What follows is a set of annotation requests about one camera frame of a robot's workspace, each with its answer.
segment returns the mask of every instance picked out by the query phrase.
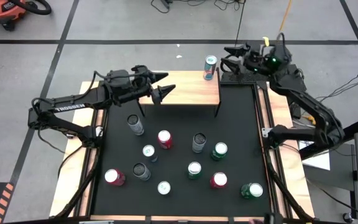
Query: cable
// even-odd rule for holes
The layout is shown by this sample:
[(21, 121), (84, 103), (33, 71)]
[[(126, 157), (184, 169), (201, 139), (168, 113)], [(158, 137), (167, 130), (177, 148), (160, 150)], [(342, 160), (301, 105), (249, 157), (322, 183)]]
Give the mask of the cable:
[(340, 200), (334, 198), (334, 197), (333, 197), (332, 195), (330, 195), (327, 191), (323, 190), (322, 188), (320, 188), (320, 187), (318, 187), (317, 185), (315, 185), (314, 183), (312, 183), (312, 181), (310, 181), (309, 179), (306, 178), (306, 181), (307, 181), (309, 184), (311, 184), (311, 185), (315, 186), (316, 188), (320, 189), (320, 190), (321, 190), (322, 192), (324, 192), (328, 197), (330, 197), (331, 199), (333, 199), (333, 200), (336, 201), (337, 203), (340, 203), (341, 205), (343, 205), (343, 206), (345, 206), (345, 207), (347, 207), (347, 208), (350, 208), (350, 209), (352, 209), (352, 210), (358, 212), (358, 209), (356, 209), (356, 208), (354, 208), (354, 207), (352, 207), (352, 206), (350, 206), (350, 205), (348, 205), (348, 204), (346, 204), (346, 203), (344, 203), (344, 202), (342, 202), (342, 201), (340, 201)]
[(280, 30), (278, 30), (279, 32), (282, 32), (282, 31), (283, 31), (284, 23), (285, 23), (285, 20), (287, 19), (288, 12), (289, 12), (290, 9), (291, 9), (291, 5), (292, 5), (292, 0), (290, 0), (290, 1), (288, 2), (287, 9), (285, 10), (285, 13), (284, 13), (283, 21), (281, 22)]
[(283, 33), (283, 32), (279, 33), (278, 36), (277, 36), (277, 40), (280, 39), (280, 36), (282, 36), (282, 38), (283, 38), (284, 55), (285, 55), (285, 57), (286, 57), (286, 60), (289, 61), (290, 58), (289, 58), (289, 56), (287, 55), (287, 51), (285, 50), (285, 37), (284, 37), (284, 33)]
[[(96, 79), (96, 75), (98, 75), (99, 77), (104, 78), (104, 76), (100, 75), (97, 71), (94, 71), (94, 72), (93, 72), (93, 77), (92, 77), (91, 84), (89, 85), (88, 89), (87, 89), (82, 95), (80, 95), (79, 97), (73, 98), (73, 99), (70, 99), (70, 100), (55, 101), (55, 102), (53, 102), (53, 103), (66, 103), (66, 102), (70, 102), (71, 100), (75, 101), (75, 100), (80, 100), (80, 99), (84, 98), (84, 97), (85, 97), (86, 95), (88, 95), (88, 93), (91, 91), (92, 86), (93, 86), (93, 83), (94, 83), (94, 81), (95, 81), (95, 79)], [(35, 101), (36, 101), (36, 100), (39, 100), (39, 101), (43, 101), (43, 102), (45, 102), (45, 103), (52, 104), (51, 101), (48, 101), (48, 100), (43, 99), (43, 98), (37, 97), (37, 98), (32, 99), (32, 101), (31, 101), (31, 106), (32, 106), (32, 108), (35, 110), (35, 112), (37, 113), (37, 115), (39, 115), (39, 110), (35, 107)]]
[(295, 124), (299, 124), (300, 126), (305, 126), (305, 127), (308, 127), (308, 128), (315, 128), (313, 125), (307, 125), (307, 124), (304, 124), (300, 121), (296, 121), (296, 120), (292, 120), (292, 122), (294, 122)]
[[(217, 2), (222, 2), (223, 4), (225, 4), (224, 8), (221, 8), (219, 5), (217, 5), (216, 4)], [(230, 4), (233, 4), (233, 3), (234, 3), (234, 10), (235, 11), (238, 11), (240, 9), (240, 4), (243, 4), (243, 3), (240, 3), (238, 0), (232, 0), (232, 1), (228, 1), (228, 2), (223, 1), (223, 0), (215, 0), (214, 5), (216, 7), (218, 7), (220, 10), (225, 11), (227, 9), (227, 6), (230, 5)]]
[(351, 80), (349, 80), (346, 84), (336, 88), (332, 93), (330, 93), (328, 96), (319, 96), (319, 97), (316, 97), (315, 99), (319, 99), (319, 98), (322, 98), (322, 100), (320, 100), (320, 103), (324, 100), (326, 100), (327, 98), (330, 98), (330, 97), (334, 97), (334, 96), (338, 96), (340, 95), (341, 93), (347, 91), (347, 90), (350, 90), (351, 88), (355, 87), (358, 85), (358, 82), (355, 83), (355, 84), (351, 84), (349, 86), (346, 86), (348, 84), (350, 84), (351, 81), (355, 80), (356, 78), (358, 77), (358, 74), (356, 75), (356, 77), (352, 78)]
[(320, 100), (320, 102), (322, 102), (323, 100), (325, 100), (326, 98), (329, 98), (329, 97), (332, 97), (332, 96), (337, 96), (336, 93), (337, 91), (341, 91), (342, 89), (341, 88), (347, 88), (345, 87), (346, 85), (350, 84), (350, 82), (352, 82), (353, 80), (355, 80), (356, 78), (358, 78), (358, 74), (356, 75), (356, 77), (350, 79), (347, 83), (343, 84), (342, 86), (340, 86), (339, 88), (335, 89), (332, 93), (330, 93), (328, 96), (319, 96), (319, 97), (316, 97), (315, 99), (317, 100), (318, 98), (322, 98), (322, 100)]
[(166, 14), (166, 13), (169, 12), (170, 8), (168, 8), (168, 10), (167, 10), (166, 12), (161, 11), (159, 8), (157, 8), (157, 7), (155, 7), (155, 6), (153, 5), (153, 2), (154, 2), (154, 0), (152, 0), (152, 1), (150, 2), (150, 5), (153, 6), (158, 12), (161, 12), (161, 13), (163, 13), (163, 14)]
[(240, 23), (239, 23), (239, 28), (237, 29), (237, 36), (236, 36), (236, 42), (234, 43), (234, 46), (237, 45), (237, 41), (239, 39), (239, 34), (240, 34), (240, 28), (241, 28), (241, 21), (242, 21), (242, 14), (244, 13), (244, 7), (246, 6), (246, 0), (244, 0), (244, 3), (242, 4), (242, 9), (241, 9), (241, 16), (240, 16)]
[(80, 147), (78, 147), (78, 149), (75, 149), (75, 151), (73, 151), (72, 153), (70, 153), (70, 155), (68, 155), (64, 160), (63, 162), (60, 164), (59, 166), (59, 170), (57, 172), (57, 178), (59, 179), (59, 176), (60, 176), (60, 171), (63, 167), (63, 165), (66, 163), (66, 161), (71, 157), (73, 156), (74, 154), (76, 154), (80, 149), (82, 149), (82, 145)]
[(334, 149), (333, 151), (336, 152), (336, 153), (338, 153), (338, 154), (341, 155), (341, 156), (356, 156), (356, 155), (354, 155), (354, 154), (350, 154), (350, 155), (342, 154), (342, 153), (338, 152), (337, 149)]
[[(155, 0), (152, 0), (150, 4), (151, 4), (151, 6), (153, 6), (156, 10), (158, 10), (158, 12), (161, 12), (161, 13), (163, 13), (163, 14), (166, 14), (166, 13), (168, 13), (168, 12), (170, 11), (170, 9), (168, 9), (168, 10), (165, 11), (165, 12), (164, 12), (164, 11), (161, 11), (159, 8), (157, 8), (155, 5), (153, 5), (153, 2), (154, 2), (154, 1), (155, 1)], [(174, 1), (187, 2), (187, 5), (194, 7), (194, 6), (200, 6), (200, 5), (204, 4), (206, 1), (209, 1), (209, 0), (174, 0)], [(215, 5), (217, 8), (219, 8), (220, 10), (225, 11), (225, 10), (227, 9), (227, 6), (228, 6), (228, 5), (234, 4), (234, 10), (235, 10), (235, 11), (238, 11), (238, 10), (240, 9), (240, 4), (244, 4), (244, 3), (246, 2), (246, 0), (244, 0), (244, 3), (240, 3), (239, 1), (240, 1), (240, 0), (231, 0), (231, 1), (226, 2), (226, 1), (223, 1), (223, 0), (215, 0), (214, 5)], [(217, 2), (222, 2), (223, 4), (225, 4), (225, 6), (224, 6), (224, 7), (221, 7), (221, 6), (219, 6), (219, 5), (217, 4)]]
[[(194, 2), (201, 2), (201, 3), (198, 3), (198, 4), (190, 4), (190, 2), (192, 2), (192, 1), (194, 1)], [(199, 6), (199, 5), (201, 5), (201, 4), (204, 4), (205, 2), (206, 2), (206, 0), (190, 0), (190, 1), (186, 1), (187, 2), (187, 5), (189, 5), (189, 6)]]
[(294, 151), (296, 151), (297, 153), (299, 153), (299, 149), (297, 149), (297, 148), (295, 148), (295, 147), (293, 147), (293, 146), (290, 146), (289, 144), (283, 143), (282, 145), (283, 145), (283, 146), (286, 146), (286, 147), (289, 147), (289, 148), (293, 149)]
[(43, 137), (41, 137), (41, 128), (38, 129), (38, 138), (40, 138), (41, 141), (47, 143), (50, 147), (52, 147), (52, 148), (58, 150), (59, 152), (61, 152), (61, 153), (63, 153), (63, 154), (65, 153), (65, 152), (63, 152), (62, 150), (60, 150), (59, 148), (55, 147), (55, 146), (54, 146), (53, 144), (51, 144), (50, 142), (48, 142), (47, 140), (45, 140)]

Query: wooden platform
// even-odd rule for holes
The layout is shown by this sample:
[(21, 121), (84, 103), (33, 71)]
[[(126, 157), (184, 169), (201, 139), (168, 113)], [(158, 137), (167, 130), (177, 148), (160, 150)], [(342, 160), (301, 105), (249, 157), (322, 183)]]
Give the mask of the wooden platform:
[[(153, 84), (153, 87), (176, 85), (162, 101), (162, 105), (218, 105), (219, 84), (218, 76), (205, 80), (204, 71), (170, 71), (169, 76)], [(151, 97), (139, 98), (142, 105), (152, 105)]]

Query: table leg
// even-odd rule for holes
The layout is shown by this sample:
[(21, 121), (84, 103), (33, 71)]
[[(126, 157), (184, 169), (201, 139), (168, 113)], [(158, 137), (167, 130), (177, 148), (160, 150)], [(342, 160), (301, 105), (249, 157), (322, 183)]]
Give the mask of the table leg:
[(215, 110), (215, 118), (216, 118), (216, 116), (218, 115), (219, 109), (220, 109), (220, 107), (221, 107), (221, 103), (222, 103), (222, 101), (219, 101), (218, 106), (214, 108), (214, 110)]
[(139, 100), (137, 100), (137, 101), (136, 101), (136, 103), (137, 103), (137, 106), (139, 107), (140, 112), (142, 113), (143, 117), (146, 117), (146, 115), (144, 114), (144, 111), (143, 111), (142, 105), (140, 105), (140, 103), (139, 103)]

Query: can lid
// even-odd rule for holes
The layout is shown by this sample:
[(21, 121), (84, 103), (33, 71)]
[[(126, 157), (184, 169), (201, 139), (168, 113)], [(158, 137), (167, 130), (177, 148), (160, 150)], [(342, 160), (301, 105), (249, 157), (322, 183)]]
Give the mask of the can lid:
[(201, 165), (198, 162), (191, 162), (188, 170), (191, 174), (198, 174), (201, 172)]
[(217, 153), (219, 153), (220, 155), (223, 155), (223, 154), (227, 153), (227, 145), (224, 144), (223, 142), (219, 142), (215, 146), (215, 151)]
[(129, 115), (127, 118), (128, 124), (135, 125), (139, 120), (139, 117), (135, 114)]
[(160, 141), (168, 141), (170, 138), (171, 138), (171, 134), (166, 130), (160, 131), (158, 134), (158, 139)]
[(206, 137), (203, 133), (198, 133), (194, 135), (194, 142), (197, 144), (204, 144), (206, 142)]
[(142, 175), (146, 172), (146, 166), (143, 163), (137, 163), (134, 165), (134, 174), (135, 175)]
[(251, 186), (249, 187), (249, 192), (253, 196), (259, 197), (263, 194), (264, 189), (262, 188), (262, 186), (260, 184), (251, 184)]
[(161, 181), (161, 183), (158, 184), (158, 192), (162, 195), (166, 195), (171, 191), (171, 185), (167, 181)]
[(150, 157), (154, 154), (154, 147), (152, 145), (146, 145), (143, 147), (143, 155), (146, 157)]
[(109, 169), (107, 170), (107, 172), (104, 174), (104, 178), (106, 179), (107, 182), (111, 183), (117, 180), (118, 178), (118, 172), (115, 169)]
[(218, 59), (214, 55), (209, 55), (205, 58), (205, 61), (208, 65), (214, 65), (218, 62)]
[(223, 186), (227, 183), (227, 177), (226, 174), (222, 173), (222, 172), (217, 172), (214, 175), (214, 181), (216, 184)]

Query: black floor stripe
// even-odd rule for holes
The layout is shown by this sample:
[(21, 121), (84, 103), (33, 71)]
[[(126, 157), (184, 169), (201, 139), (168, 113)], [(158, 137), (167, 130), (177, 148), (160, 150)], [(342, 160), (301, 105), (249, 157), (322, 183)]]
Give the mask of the black floor stripe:
[(0, 44), (59, 44), (60, 40), (0, 40)]
[[(263, 44), (263, 40), (238, 40), (238, 43)], [(235, 44), (236, 40), (172, 39), (172, 40), (0, 40), (0, 44), (82, 44), (82, 45), (136, 45), (136, 44)], [(286, 40), (287, 45), (358, 45), (358, 40)]]
[(343, 7), (343, 10), (345, 11), (346, 17), (349, 20), (349, 22), (350, 22), (350, 24), (352, 26), (353, 32), (356, 35), (357, 40), (358, 40), (358, 27), (356, 25), (356, 22), (355, 22), (353, 16), (352, 16), (352, 13), (351, 13), (351, 11), (349, 9), (349, 6), (347, 6), (347, 3), (346, 3), (345, 0), (339, 0), (339, 1), (341, 2), (341, 5)]
[[(47, 77), (45, 79), (45, 83), (44, 83), (44, 86), (43, 86), (41, 94), (40, 94), (41, 98), (45, 98), (47, 96), (47, 94), (48, 94), (50, 84), (51, 84), (53, 76), (55, 74), (57, 63), (59, 61), (60, 55), (61, 55), (62, 50), (63, 50), (64, 40), (67, 38), (68, 31), (70, 29), (71, 23), (72, 23), (73, 18), (74, 18), (74, 14), (75, 14), (75, 11), (76, 11), (76, 8), (77, 8), (77, 5), (78, 5), (78, 1), (79, 0), (74, 0), (74, 2), (73, 2), (73, 5), (72, 5), (70, 13), (68, 15), (68, 19), (66, 21), (65, 28), (63, 30), (63, 33), (62, 33), (62, 36), (61, 36), (60, 40), (59, 41), (57, 41), (57, 40), (43, 40), (42, 41), (42, 44), (45, 44), (47, 41), (52, 41), (53, 44), (58, 43), (58, 46), (57, 46), (55, 55), (53, 56), (53, 60), (52, 60), (51, 65), (50, 65), (48, 75), (47, 75)], [(18, 40), (18, 41), (21, 44), (25, 43), (25, 40)], [(24, 161), (25, 161), (25, 158), (27, 157), (27, 153), (29, 151), (33, 136), (34, 136), (34, 130), (28, 129), (27, 134), (26, 134), (26, 136), (24, 138), (22, 149), (21, 149), (21, 151), (19, 153), (19, 157), (17, 158), (16, 165), (15, 165), (15, 168), (14, 168), (12, 176), (11, 176), (11, 183), (13, 183), (13, 185), (15, 185), (15, 186), (17, 185), (17, 181), (19, 180), (20, 174), (22, 172)]]

